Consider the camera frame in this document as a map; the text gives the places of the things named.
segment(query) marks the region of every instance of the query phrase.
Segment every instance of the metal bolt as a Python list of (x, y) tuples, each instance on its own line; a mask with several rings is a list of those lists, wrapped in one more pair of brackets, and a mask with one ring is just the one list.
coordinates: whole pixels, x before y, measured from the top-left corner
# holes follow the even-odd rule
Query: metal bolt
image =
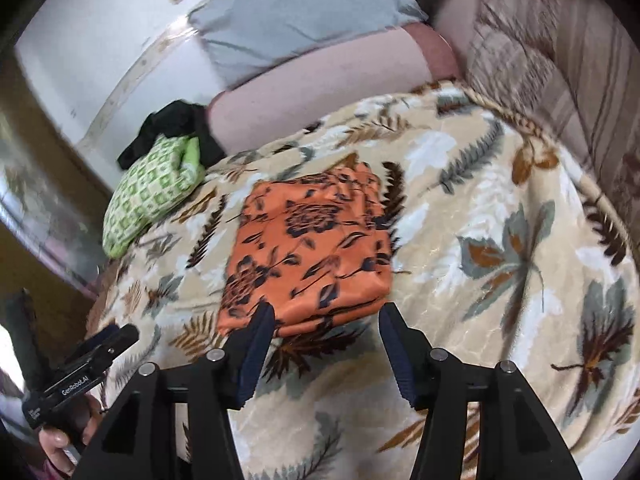
[(220, 361), (225, 356), (225, 351), (222, 348), (214, 348), (207, 352), (207, 359), (209, 361)]
[(147, 377), (155, 371), (156, 371), (156, 364), (151, 362), (144, 363), (140, 368), (138, 368), (138, 373), (143, 377)]
[(431, 350), (429, 355), (431, 356), (431, 359), (434, 359), (435, 361), (444, 361), (449, 357), (449, 354), (444, 348), (434, 348)]
[(513, 361), (500, 361), (500, 370), (506, 374), (513, 374), (517, 369), (518, 367)]

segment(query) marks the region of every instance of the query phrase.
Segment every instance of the gray pillow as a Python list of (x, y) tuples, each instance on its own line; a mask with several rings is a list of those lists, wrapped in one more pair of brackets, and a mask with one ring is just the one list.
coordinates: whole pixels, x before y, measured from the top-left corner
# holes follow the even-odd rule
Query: gray pillow
[(315, 48), (425, 19), (415, 0), (209, 0), (190, 15), (228, 89)]

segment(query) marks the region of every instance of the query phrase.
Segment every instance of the green checkered pillow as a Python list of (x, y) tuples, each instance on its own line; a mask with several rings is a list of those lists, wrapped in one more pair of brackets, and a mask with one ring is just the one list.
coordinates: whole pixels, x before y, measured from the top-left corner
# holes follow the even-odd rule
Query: green checkered pillow
[(102, 248), (119, 258), (147, 225), (187, 198), (202, 181), (198, 139), (159, 136), (151, 151), (127, 170), (104, 215)]

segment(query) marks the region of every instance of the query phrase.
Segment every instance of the beige leaf-patterned blanket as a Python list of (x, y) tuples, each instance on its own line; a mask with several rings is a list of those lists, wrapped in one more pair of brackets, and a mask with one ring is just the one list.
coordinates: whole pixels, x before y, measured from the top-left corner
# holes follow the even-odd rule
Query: beige leaf-patterned blanket
[[(624, 227), (567, 150), (448, 82), (360, 101), (215, 166), (122, 261), (101, 327), (133, 322), (140, 341), (114, 362), (106, 404), (143, 362), (175, 367), (222, 344), (225, 267), (254, 184), (352, 153), (383, 182), (390, 300), (410, 326), (464, 362), (515, 361), (578, 460), (637, 418), (640, 295)], [(230, 419), (247, 478), (404, 480), (425, 415), (399, 395), (369, 317), (274, 340), (255, 397)], [(470, 406), (464, 478), (478, 428)]]

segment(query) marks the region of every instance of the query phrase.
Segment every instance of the orange floral cloth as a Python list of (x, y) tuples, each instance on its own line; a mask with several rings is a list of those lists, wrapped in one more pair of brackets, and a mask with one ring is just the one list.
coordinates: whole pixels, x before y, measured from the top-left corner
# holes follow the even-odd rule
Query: orange floral cloth
[(391, 246), (367, 164), (256, 184), (242, 207), (218, 314), (223, 335), (273, 305), (274, 336), (375, 314), (391, 290)]

